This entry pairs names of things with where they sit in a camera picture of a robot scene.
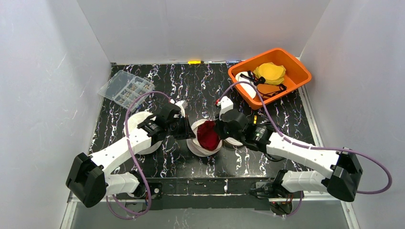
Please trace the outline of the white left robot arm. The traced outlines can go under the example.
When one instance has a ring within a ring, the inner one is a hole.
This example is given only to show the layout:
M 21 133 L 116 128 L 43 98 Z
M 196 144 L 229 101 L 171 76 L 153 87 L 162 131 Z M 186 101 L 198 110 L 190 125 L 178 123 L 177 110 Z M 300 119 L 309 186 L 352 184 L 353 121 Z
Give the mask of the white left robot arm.
M 158 112 L 133 114 L 126 127 L 128 133 L 98 152 L 78 154 L 72 163 L 66 186 L 87 207 L 98 204 L 104 197 L 135 193 L 144 186 L 140 173 L 113 174 L 121 164 L 131 159 L 131 152 L 146 155 L 155 152 L 167 136 L 177 140 L 195 138 L 188 116 L 187 102 L 165 104 Z

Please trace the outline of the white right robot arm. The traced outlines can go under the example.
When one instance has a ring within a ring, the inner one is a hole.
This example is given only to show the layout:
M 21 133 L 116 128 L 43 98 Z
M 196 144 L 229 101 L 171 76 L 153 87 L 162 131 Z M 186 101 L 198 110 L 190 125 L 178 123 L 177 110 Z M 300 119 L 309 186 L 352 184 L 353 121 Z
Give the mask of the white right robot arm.
M 243 113 L 231 109 L 215 116 L 215 131 L 221 139 L 233 138 L 252 150 L 298 162 L 310 171 L 280 170 L 270 190 L 277 194 L 299 191 L 327 192 L 353 202 L 363 169 L 356 154 L 340 150 L 316 149 L 311 144 L 280 136 L 266 124 L 254 124 Z

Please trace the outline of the dark red bra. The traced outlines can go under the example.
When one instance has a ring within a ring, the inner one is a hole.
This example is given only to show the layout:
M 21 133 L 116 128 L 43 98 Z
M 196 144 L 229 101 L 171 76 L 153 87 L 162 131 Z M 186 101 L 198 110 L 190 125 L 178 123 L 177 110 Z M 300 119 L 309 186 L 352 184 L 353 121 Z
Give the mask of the dark red bra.
M 214 151 L 219 146 L 221 139 L 215 131 L 214 121 L 204 121 L 198 126 L 197 141 L 203 149 L 208 151 Z

